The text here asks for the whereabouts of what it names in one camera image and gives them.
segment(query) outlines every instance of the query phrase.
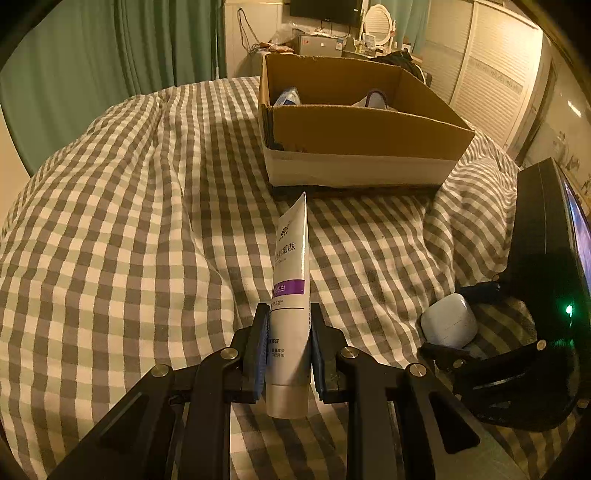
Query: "metal screw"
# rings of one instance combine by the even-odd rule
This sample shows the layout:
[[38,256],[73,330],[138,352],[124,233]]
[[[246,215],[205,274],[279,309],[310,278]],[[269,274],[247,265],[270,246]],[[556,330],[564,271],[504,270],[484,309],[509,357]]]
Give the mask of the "metal screw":
[[229,346],[222,350],[220,355],[224,360],[234,360],[238,356],[238,350]]
[[412,364],[408,371],[415,377],[424,377],[427,375],[427,368],[423,364]]
[[168,371],[170,370],[170,367],[168,365],[164,365],[164,364],[158,364],[158,365],[154,365],[152,367],[152,370],[150,370],[150,373],[152,373],[153,377],[166,377],[166,375],[168,375]]
[[340,354],[345,358],[357,358],[359,356],[359,350],[354,346],[345,346],[341,349]]

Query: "black monitor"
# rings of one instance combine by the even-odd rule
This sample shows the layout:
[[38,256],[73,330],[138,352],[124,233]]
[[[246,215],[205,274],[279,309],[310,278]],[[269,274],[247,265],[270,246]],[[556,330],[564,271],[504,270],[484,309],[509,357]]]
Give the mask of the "black monitor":
[[359,26],[362,0],[291,0],[290,15]]
[[591,395],[591,233],[569,181],[548,158],[518,174],[504,278],[527,305],[538,338],[579,358],[579,395]]

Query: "checkered bedding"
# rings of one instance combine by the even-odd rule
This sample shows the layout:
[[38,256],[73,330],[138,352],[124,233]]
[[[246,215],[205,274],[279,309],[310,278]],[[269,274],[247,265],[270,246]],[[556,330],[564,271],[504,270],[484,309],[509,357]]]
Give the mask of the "checkered bedding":
[[[29,476],[45,478],[154,364],[229,344],[269,301],[277,220],[256,110],[258,79],[136,96],[31,179],[0,236],[0,410]],[[309,199],[311,300],[379,362],[416,360],[417,320],[505,266],[515,164],[485,135],[433,198]],[[524,306],[477,306],[472,349],[534,340]],[[346,406],[274,420],[232,407],[232,477],[344,478]],[[531,479],[574,429],[490,427]]]

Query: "dark fabric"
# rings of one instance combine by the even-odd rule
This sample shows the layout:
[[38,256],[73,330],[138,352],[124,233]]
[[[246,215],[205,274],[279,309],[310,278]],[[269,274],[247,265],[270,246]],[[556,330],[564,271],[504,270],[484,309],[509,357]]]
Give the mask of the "dark fabric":
[[225,75],[221,0],[63,0],[0,71],[29,173],[130,96]]
[[410,56],[410,53],[406,50],[393,51],[388,55],[372,58],[371,61],[377,61],[379,63],[387,63],[389,65],[396,65],[398,67],[402,67],[404,70],[412,73],[421,82],[424,81],[423,75],[421,74],[421,69],[413,63],[413,58]]

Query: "white tube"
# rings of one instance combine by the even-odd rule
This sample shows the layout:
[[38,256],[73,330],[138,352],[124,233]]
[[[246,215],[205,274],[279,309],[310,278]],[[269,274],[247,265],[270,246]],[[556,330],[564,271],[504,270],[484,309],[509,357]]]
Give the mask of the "white tube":
[[310,389],[310,265],[306,194],[279,219],[267,345],[267,414],[298,419]]

